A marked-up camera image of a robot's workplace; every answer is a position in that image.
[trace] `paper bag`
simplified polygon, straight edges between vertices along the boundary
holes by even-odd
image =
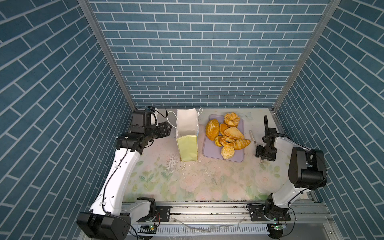
[[[176,127],[170,123],[176,128],[176,142],[179,148],[181,161],[187,162],[197,160],[197,136],[199,134],[200,114],[195,108],[178,109],[177,115],[175,114],[177,118]]]

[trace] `bag handle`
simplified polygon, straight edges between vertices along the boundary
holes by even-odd
[[[177,116],[176,116],[176,114],[175,114],[173,111],[168,111],[168,113],[173,113],[173,114],[175,115],[175,117],[176,117],[176,122],[177,122]],[[169,123],[172,127],[177,128],[177,127],[175,127],[175,126],[172,125],[172,123],[171,123],[171,122],[169,121],[169,119],[168,119],[168,116],[167,116],[167,121],[168,121],[168,123]]]

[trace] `floral tablecloth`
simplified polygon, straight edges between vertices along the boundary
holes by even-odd
[[[173,137],[157,139],[146,148],[123,201],[134,202],[138,197],[156,201],[266,199],[288,180],[288,155],[283,161],[261,163],[251,143],[245,148],[243,162],[206,158],[202,154],[205,125],[200,125],[199,133],[198,161],[180,161],[174,129]],[[249,138],[246,124],[244,135]]]

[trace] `bread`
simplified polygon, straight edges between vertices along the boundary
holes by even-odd
[[[211,141],[215,140],[215,137],[218,136],[219,132],[220,130],[219,130],[219,124],[217,119],[212,119],[205,126],[205,134]]]
[[[233,147],[223,147],[221,149],[221,156],[223,156],[224,159],[229,159],[235,155],[235,150]]]
[[[228,136],[222,136],[220,138],[220,144],[224,147],[235,147],[236,142],[233,138]]]
[[[237,127],[237,125],[239,125],[239,122],[240,122],[240,117],[237,116],[236,113],[227,113],[224,116],[224,123],[228,127]]]
[[[226,136],[232,137],[233,139],[244,139],[244,135],[236,127],[230,127],[224,131]]]
[[[215,144],[216,144],[216,146],[218,146],[218,147],[222,147],[222,146],[223,146],[223,145],[220,144],[220,138],[221,138],[221,136],[217,136],[217,137],[215,137]]]
[[[224,131],[228,129],[228,126],[225,123],[220,124],[220,134],[225,136]]]
[[[245,148],[251,143],[248,139],[238,139],[235,141],[235,146],[233,147],[235,150],[240,150]]]

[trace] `twisted bread ring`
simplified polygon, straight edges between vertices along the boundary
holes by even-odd
[[[233,138],[228,137],[228,136],[222,136],[220,138],[220,144],[223,145],[224,147],[235,147],[236,142]]]

